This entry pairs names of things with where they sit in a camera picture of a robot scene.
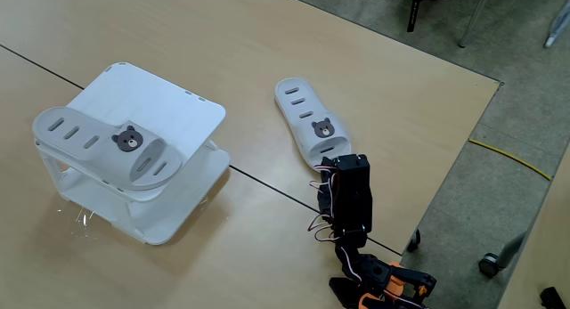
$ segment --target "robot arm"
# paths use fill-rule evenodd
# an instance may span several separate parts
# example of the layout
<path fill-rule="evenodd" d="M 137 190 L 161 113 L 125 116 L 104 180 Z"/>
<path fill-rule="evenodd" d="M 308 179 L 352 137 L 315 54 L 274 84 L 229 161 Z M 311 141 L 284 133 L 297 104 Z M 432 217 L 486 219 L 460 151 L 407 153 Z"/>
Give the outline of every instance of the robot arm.
<path fill-rule="evenodd" d="M 370 164 L 365 155 L 346 155 L 320 166 L 322 184 L 317 199 L 323 218 L 331 225 L 335 253 L 347 278 L 331 278 L 329 285 L 345 308 L 425 308 L 422 304 L 436 286 L 423 272 L 386 264 L 373 255 L 361 255 L 372 229 Z M 411 284 L 414 295 L 403 293 Z"/>

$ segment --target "black line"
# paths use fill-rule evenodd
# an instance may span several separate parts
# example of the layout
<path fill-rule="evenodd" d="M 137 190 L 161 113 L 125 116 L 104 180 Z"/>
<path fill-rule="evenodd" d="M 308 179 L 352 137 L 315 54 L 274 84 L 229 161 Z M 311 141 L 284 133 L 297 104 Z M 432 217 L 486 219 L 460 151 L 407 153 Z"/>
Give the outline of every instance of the black line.
<path fill-rule="evenodd" d="M 289 199 L 292 199 L 293 201 L 295 201 L 296 203 L 300 204 L 301 206 L 306 207 L 306 208 L 308 208 L 308 209 L 311 209 L 311 210 L 313 210 L 313 211 L 316 212 L 316 213 L 320 213 L 319 210 L 315 209 L 314 207 L 311 207 L 311 206 L 307 205 L 306 203 L 302 202 L 302 201 L 299 200 L 299 199 L 295 199 L 295 198 L 291 197 L 291 196 L 288 195 L 287 193 L 285 193 L 285 192 L 283 192 L 283 191 L 281 191 L 281 190 L 275 188 L 275 187 L 272 186 L 271 184 L 265 183 L 265 182 L 263 182 L 263 181 L 261 181 L 261 180 L 255 178 L 253 175 L 249 175 L 249 174 L 247 174 L 246 172 L 244 172 L 244 171 L 238 169 L 238 168 L 235 167 L 235 166 L 230 165 L 230 167 L 231 167 L 232 169 L 238 171 L 239 173 L 245 175 L 246 177 L 250 178 L 251 180 L 258 182 L 258 183 L 260 183 L 260 184 L 266 186 L 267 188 L 269 188 L 269 189 L 271 189 L 271 190 L 277 191 L 277 192 L 279 192 L 280 194 L 284 195 L 285 197 L 287 197 L 287 198 L 289 198 Z M 373 238 L 370 238 L 370 237 L 369 237 L 368 240 L 370 240 L 370 241 L 376 243 L 377 245 L 381 246 L 382 248 L 385 248 L 385 249 L 387 249 L 387 250 L 389 250 L 389 251 L 391 251 L 391 252 L 397 254 L 398 256 L 402 256 L 401 253 L 396 252 L 396 251 L 393 250 L 392 248 L 381 244 L 380 242 L 374 240 Z"/>
<path fill-rule="evenodd" d="M 83 86 L 81 86 L 81 85 L 79 85 L 79 84 L 77 84 L 77 83 L 72 82 L 71 80 L 69 80 L 69 79 L 63 77 L 62 75 L 53 72 L 52 70 L 46 68 L 45 66 L 40 65 L 40 64 L 38 64 L 37 62 L 34 62 L 34 61 L 30 60 L 29 58 L 27 58 L 27 57 L 25 57 L 25 56 L 23 56 L 23 55 L 21 55 L 21 54 L 15 52 L 15 51 L 9 49 L 8 47 L 6 47 L 6 46 L 4 46 L 4 45 L 2 45 L 2 44 L 0 44 L 0 47 L 2 47 L 2 48 L 5 49 L 6 51 L 8 51 L 8 52 L 10 52 L 10 53 L 12 53 L 12 54 L 14 54 L 14 55 L 17 55 L 17 56 L 21 57 L 23 60 L 28 61 L 28 62 L 30 62 L 30 63 L 36 65 L 36 66 L 39 67 L 40 69 L 44 69 L 44 70 L 46 70 L 47 72 L 52 73 L 52 74 L 55 75 L 56 77 L 59 77 L 60 79 L 66 81 L 66 82 L 68 82 L 68 83 L 70 83 L 71 85 L 74 85 L 74 86 L 76 86 L 76 87 L 78 87 L 78 88 L 80 88 L 80 89 L 82 89 L 82 90 L 85 90 L 85 88 L 84 88 Z M 295 201 L 296 203 L 300 204 L 301 206 L 304 206 L 304 207 L 306 207 L 306 208 L 308 208 L 308 209 L 313 210 L 313 211 L 316 212 L 316 213 L 319 213 L 319 210 L 315 209 L 314 207 L 311 207 L 311 206 L 307 205 L 306 203 L 302 202 L 302 201 L 299 200 L 299 199 L 295 199 L 295 198 L 291 197 L 291 196 L 288 195 L 287 193 L 285 193 L 285 192 L 283 192 L 283 191 L 281 191 L 281 190 L 275 188 L 275 187 L 272 186 L 271 184 L 265 183 L 265 182 L 263 182 L 263 181 L 261 181 L 261 180 L 255 178 L 253 175 L 249 175 L 249 174 L 245 173 L 244 171 L 241 171 L 240 169 L 238 169 L 238 168 L 235 167 L 235 166 L 230 165 L 230 167 L 231 167 L 232 169 L 238 171 L 239 173 L 245 175 L 246 177 L 248 177 L 248 178 L 250 178 L 250 179 L 252 179 L 252 180 L 254 180 L 254 181 L 256 181 L 256 182 L 258 182 L 258 183 L 260 183 L 260 184 L 262 184 L 262 185 L 264 185 L 264 186 L 266 186 L 267 188 L 269 188 L 269 189 L 271 189 L 271 190 L 273 190 L 273 191 L 277 191 L 277 192 L 279 192 L 280 194 L 284 195 L 285 197 L 287 197 L 287 198 L 289 198 L 289 199 L 292 199 L 293 201 Z M 372 238 L 368 238 L 368 240 L 370 240 L 370 241 L 376 243 L 377 245 L 381 246 L 382 248 L 385 248 L 385 249 L 387 249 L 387 250 L 389 250 L 389 251 L 392 251 L 393 253 L 397 254 L 398 256 L 402 256 L 401 253 L 394 251 L 392 248 L 390 248 L 390 247 L 388 247 L 388 246 L 385 246 L 385 245 L 379 243 L 378 241 L 376 241 L 376 240 L 374 240 L 374 239 L 372 239 Z"/>
<path fill-rule="evenodd" d="M 292 199 L 293 201 L 295 201 L 296 203 L 300 204 L 301 206 L 304 206 L 304 207 L 306 207 L 306 208 L 309 208 L 309 209 L 313 210 L 313 211 L 316 212 L 316 213 L 319 213 L 319 210 L 315 209 L 314 207 L 311 207 L 311 206 L 307 205 L 307 204 L 304 203 L 304 202 L 301 202 L 299 199 L 295 199 L 295 198 L 291 197 L 291 196 L 288 195 L 287 193 L 285 193 L 285 192 L 283 192 L 283 191 L 281 191 L 281 190 L 275 188 L 275 187 L 272 186 L 271 184 L 265 183 L 265 182 L 263 182 L 263 181 L 261 181 L 261 180 L 255 178 L 255 177 L 252 176 L 252 175 L 248 175 L 247 173 L 245 173 L 245 172 L 239 170 L 237 167 L 234 167 L 234 166 L 232 166 L 232 165 L 230 165 L 230 167 L 231 167 L 232 169 L 238 171 L 239 173 L 245 175 L 246 177 L 250 178 L 251 180 L 257 181 L 258 183 L 261 183 L 262 185 L 266 186 L 267 188 L 272 189 L 272 190 L 274 190 L 274 191 L 277 191 L 277 192 L 279 192 L 280 194 L 284 195 L 285 197 L 287 197 L 287 198 L 289 198 L 289 199 Z"/>
<path fill-rule="evenodd" d="M 4 46 L 4 45 L 1 45 L 1 44 L 0 44 L 0 47 L 2 47 L 2 48 L 5 49 L 6 51 L 8 51 L 8 52 L 10 52 L 10 53 L 12 53 L 12 54 L 14 54 L 14 55 L 17 55 L 17 56 L 21 57 L 21 58 L 24 59 L 24 60 L 26 60 L 26 61 L 28 61 L 28 62 L 30 62 L 30 63 L 36 65 L 36 66 L 39 67 L 40 69 L 44 69 L 44 70 L 46 70 L 46 71 L 48 71 L 48 72 L 54 74 L 56 77 L 59 77 L 60 79 L 64 80 L 65 82 L 70 83 L 70 84 L 72 84 L 72 85 L 74 85 L 74 86 L 76 86 L 76 87 L 78 87 L 78 88 L 80 88 L 80 89 L 82 89 L 82 90 L 85 90 L 85 88 L 84 88 L 83 86 L 81 86 L 81 85 L 79 85 L 79 84 L 77 84 L 77 83 L 73 83 L 71 80 L 69 80 L 69 79 L 63 77 L 62 75 L 53 72 L 52 70 L 48 69 L 47 67 L 42 66 L 42 65 L 40 65 L 40 64 L 38 64 L 38 63 L 36 63 L 36 62 L 30 60 L 29 58 L 27 58 L 27 57 L 25 57 L 25 56 L 23 56 L 23 55 L 21 55 L 21 54 L 15 52 L 15 51 L 9 49 L 8 47 L 6 47 L 6 46 Z"/>
<path fill-rule="evenodd" d="M 384 249 L 387 249 L 387 250 L 389 250 L 389 251 L 392 251 L 392 252 L 394 252 L 394 253 L 395 253 L 395 254 L 397 254 L 398 256 L 403 256 L 401 253 L 399 253 L 399 252 L 396 252 L 395 250 L 393 250 L 393 249 L 392 249 L 392 248 L 390 248 L 389 246 L 385 246 L 385 245 L 381 244 L 380 242 L 378 242 L 378 241 L 374 240 L 374 239 L 373 239 L 373 238 L 371 238 L 371 237 L 368 237 L 368 240 L 370 240 L 370 241 L 372 241 L 372 242 L 376 243 L 377 245 L 379 245 L 379 246 L 383 247 Z"/>

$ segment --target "yellow cable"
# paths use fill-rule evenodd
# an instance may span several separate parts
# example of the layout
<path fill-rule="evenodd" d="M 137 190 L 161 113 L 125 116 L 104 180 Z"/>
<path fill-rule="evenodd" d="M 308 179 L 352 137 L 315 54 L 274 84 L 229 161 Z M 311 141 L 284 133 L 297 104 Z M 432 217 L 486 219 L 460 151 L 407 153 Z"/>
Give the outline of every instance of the yellow cable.
<path fill-rule="evenodd" d="M 485 143 L 479 142 L 479 141 L 477 141 L 477 140 L 469 139 L 469 141 L 470 141 L 471 143 L 474 143 L 474 144 L 477 144 L 477 145 L 481 145 L 482 147 L 487 148 L 487 149 L 489 149 L 489 150 L 493 150 L 493 151 L 495 151 L 495 152 L 497 152 L 497 153 L 500 153 L 500 154 L 504 155 L 505 157 L 509 157 L 509 158 L 511 158 L 511 159 L 514 159 L 516 162 L 518 162 L 518 163 L 520 163 L 520 164 L 523 164 L 523 165 L 529 167 L 530 169 L 532 169 L 532 170 L 533 170 L 534 172 L 536 172 L 537 174 L 544 176 L 548 181 L 552 181 L 552 178 L 551 178 L 549 175 L 547 175 L 547 174 L 545 174 L 544 172 L 542 172 L 538 167 L 535 167 L 535 166 L 533 166 L 532 164 L 530 164 L 530 163 L 528 163 L 528 162 L 526 162 L 526 161 L 524 161 L 524 160 L 522 160 L 522 159 L 520 159 L 520 158 L 517 158 L 517 157 L 515 157 L 514 155 L 512 155 L 512 154 L 510 154 L 510 153 L 505 152 L 504 150 L 497 149 L 497 148 L 495 148 L 495 147 L 492 147 L 492 146 L 489 145 L 489 144 L 485 144 Z"/>

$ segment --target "white wire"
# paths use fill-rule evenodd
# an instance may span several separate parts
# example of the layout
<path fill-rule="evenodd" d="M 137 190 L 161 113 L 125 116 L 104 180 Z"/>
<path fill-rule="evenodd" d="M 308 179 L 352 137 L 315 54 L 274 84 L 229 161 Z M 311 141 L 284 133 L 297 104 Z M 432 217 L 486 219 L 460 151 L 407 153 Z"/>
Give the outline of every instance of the white wire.
<path fill-rule="evenodd" d="M 313 231 L 314 229 L 316 229 L 316 228 L 318 228 L 318 227 L 320 227 L 320 226 L 322 226 L 322 225 L 324 225 L 324 224 L 328 224 L 328 222 L 323 221 L 323 222 L 318 223 L 318 224 L 316 224 L 316 225 L 312 225 L 312 226 L 310 226 L 309 229 L 307 229 L 307 230 L 308 230 L 308 231 Z"/>
<path fill-rule="evenodd" d="M 320 242 L 333 242 L 333 241 L 336 241 L 336 240 L 340 239 L 340 237 L 336 237 L 336 238 L 334 238 L 334 239 L 331 239 L 331 238 L 319 239 L 319 238 L 317 238 L 317 234 L 318 234 L 319 232 L 321 232 L 321 231 L 323 231 L 323 230 L 325 230 L 325 229 L 330 229 L 331 226 L 332 226 L 332 224 L 329 224 L 329 225 L 327 225 L 327 226 L 323 226 L 322 228 L 320 228 L 319 230 L 317 230 L 316 232 L 314 232 L 314 238 L 317 239 L 317 241 L 320 241 Z"/>
<path fill-rule="evenodd" d="M 326 214 L 318 214 L 318 215 L 316 215 L 316 216 L 313 218 L 313 220 L 311 221 L 311 223 L 309 224 L 309 228 L 307 229 L 307 231 L 311 231 L 312 229 L 316 228 L 316 226 L 313 227 L 313 224 L 314 224 L 314 221 L 315 221 L 319 216 L 322 216 L 322 217 L 325 217 L 325 216 L 326 216 L 326 217 L 330 217 L 330 215 L 326 215 Z"/>
<path fill-rule="evenodd" d="M 335 214 L 334 214 L 334 213 L 332 213 L 332 184 L 333 184 L 333 181 L 334 181 L 335 175 L 337 175 L 337 174 L 334 174 L 334 175 L 332 175 L 332 177 L 330 177 L 330 178 L 329 178 L 329 193 L 330 193 L 330 217 L 332 217 L 332 218 L 334 218 L 334 217 L 335 217 Z"/>
<path fill-rule="evenodd" d="M 329 184 L 328 182 L 326 182 L 326 183 L 320 183 L 320 182 L 316 182 L 315 180 L 311 180 L 311 181 L 309 181 L 309 183 L 312 183 L 312 184 L 319 184 L 319 185 L 325 185 L 325 184 L 328 185 L 328 184 Z"/>
<path fill-rule="evenodd" d="M 392 292 L 390 292 L 390 291 L 388 291 L 388 290 L 384 290 L 384 292 L 385 292 L 385 293 L 389 293 L 389 294 L 392 295 L 393 297 L 396 297 L 396 298 L 400 299 L 401 301 L 404 301 L 405 303 L 408 303 L 408 304 L 410 304 L 410 305 L 415 305 L 415 306 L 417 306 L 418 308 L 421 308 L 421 309 L 425 309 L 425 308 L 426 308 L 424 305 L 418 305 L 418 304 L 416 304 L 415 302 L 412 302 L 412 301 L 410 301 L 410 300 L 406 300 L 406 299 L 404 299 L 404 298 L 401 298 L 401 297 L 399 297 L 399 296 L 393 294 Z"/>
<path fill-rule="evenodd" d="M 354 272 L 353 266 L 350 265 L 350 259 L 348 258 L 348 254 L 347 254 L 345 248 L 344 247 L 340 247 L 340 248 L 345 252 L 346 262 L 348 263 L 348 269 L 350 269 L 350 272 L 352 272 L 353 275 L 355 275 L 360 280 L 360 282 L 362 282 L 362 278 L 358 274 L 356 274 L 356 272 Z"/>

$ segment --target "cable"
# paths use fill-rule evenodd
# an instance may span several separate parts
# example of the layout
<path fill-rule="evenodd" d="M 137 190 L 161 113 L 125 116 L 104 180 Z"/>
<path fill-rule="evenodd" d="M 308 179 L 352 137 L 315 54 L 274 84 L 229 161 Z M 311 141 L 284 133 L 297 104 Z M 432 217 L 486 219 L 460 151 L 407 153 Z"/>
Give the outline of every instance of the cable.
<path fill-rule="evenodd" d="M 329 178 L 329 193 L 330 193 L 330 217 L 334 218 L 335 214 L 332 213 L 332 184 L 334 182 L 335 179 L 335 175 L 337 174 L 333 174 L 332 177 Z"/>
<path fill-rule="evenodd" d="M 390 296 L 392 296 L 392 297 L 395 297 L 395 298 L 399 299 L 400 301 L 404 301 L 404 303 L 408 303 L 408 304 L 410 304 L 410 305 L 415 305 L 415 306 L 417 306 L 418 308 L 421 308 L 421 309 L 425 309 L 425 308 L 426 308 L 424 305 L 418 305 L 418 304 L 416 304 L 415 302 L 412 302 L 412 301 L 410 301 L 410 300 L 406 300 L 406 299 L 404 299 L 404 298 L 402 298 L 402 297 L 399 297 L 399 296 L 393 294 L 392 292 L 390 292 L 390 291 L 388 291 L 388 290 L 384 290 L 384 292 L 390 294 Z"/>
<path fill-rule="evenodd" d="M 309 184 L 311 184 L 311 183 L 312 183 L 312 184 L 318 184 L 319 186 L 325 185 L 325 184 L 329 184 L 328 182 L 326 182 L 326 183 L 320 183 L 320 182 L 316 182 L 315 180 L 309 181 Z"/>
<path fill-rule="evenodd" d="M 362 278 L 356 274 L 356 272 L 354 272 L 352 265 L 350 265 L 350 258 L 348 258 L 348 254 L 345 250 L 344 247 L 340 247 L 344 252 L 345 252 L 345 256 L 346 256 L 346 262 L 348 263 L 348 269 L 350 269 L 350 272 L 356 276 L 356 278 L 358 278 L 358 280 L 360 280 L 360 282 L 362 282 Z"/>
<path fill-rule="evenodd" d="M 518 162 L 518 163 L 520 163 L 520 164 L 522 164 L 522 165 L 527 166 L 528 168 L 530 168 L 531 170 L 533 170 L 533 171 L 536 172 L 537 174 L 544 176 L 548 181 L 552 181 L 552 177 L 551 177 L 550 175 L 547 175 L 547 174 L 545 174 L 544 172 L 542 172 L 538 167 L 535 167 L 535 166 L 533 166 L 532 164 L 530 164 L 530 163 L 528 163 L 528 162 L 526 162 L 526 161 L 524 161 L 524 160 L 522 160 L 522 159 L 520 159 L 520 158 L 517 158 L 517 157 L 515 157 L 514 155 L 512 155 L 512 154 L 510 154 L 510 153 L 505 152 L 504 150 L 497 149 L 497 148 L 495 148 L 495 147 L 493 147 L 493 146 L 491 146 L 491 145 L 489 145 L 489 144 L 485 144 L 485 143 L 479 142 L 479 141 L 477 141 L 477 140 L 469 139 L 469 141 L 470 141 L 471 143 L 480 145 L 480 146 L 482 146 L 482 147 L 484 147 L 484 148 L 487 148 L 487 149 L 489 149 L 489 150 L 493 150 L 493 151 L 495 151 L 495 152 L 497 152 L 497 153 L 500 153 L 500 154 L 504 155 L 504 156 L 507 157 L 507 158 L 514 159 L 516 162 Z"/>
<path fill-rule="evenodd" d="M 311 188 L 315 188 L 318 192 L 323 193 L 319 187 L 315 187 L 315 186 L 312 185 L 311 183 L 309 183 L 309 186 L 310 186 Z"/>
<path fill-rule="evenodd" d="M 334 241 L 340 239 L 340 237 L 336 237 L 336 238 L 333 238 L 333 239 L 331 239 L 331 238 L 327 238 L 327 239 L 319 239 L 319 238 L 317 238 L 317 234 L 318 234 L 319 232 L 321 232 L 321 231 L 323 231 L 323 230 L 325 230 L 325 229 L 330 229 L 331 226 L 332 226 L 332 224 L 327 225 L 327 226 L 323 226 L 321 229 L 319 229 L 319 230 L 317 230 L 316 232 L 314 232 L 314 238 L 315 238 L 317 241 L 319 241 L 319 242 L 334 242 Z"/>
<path fill-rule="evenodd" d="M 320 226 L 323 226 L 324 224 L 328 224 L 328 222 L 323 221 L 323 222 L 318 223 L 318 224 L 316 224 L 316 225 L 310 226 L 310 227 L 307 229 L 307 231 L 311 232 L 311 231 L 313 231 L 314 229 L 316 229 L 316 228 L 318 228 L 318 227 L 320 227 Z"/>
<path fill-rule="evenodd" d="M 313 227 L 314 222 L 319 218 L 319 216 L 322 216 L 322 217 L 325 217 L 325 216 L 326 216 L 326 217 L 330 217 L 330 215 L 325 215 L 325 214 L 318 214 L 318 215 L 316 215 L 316 216 L 313 218 L 313 221 L 311 221 L 311 223 L 309 224 L 309 227 L 306 229 L 307 231 L 311 231 L 312 229 L 319 227 L 321 224 L 324 224 L 324 223 L 320 223 L 320 224 L 317 224 L 317 226 Z"/>

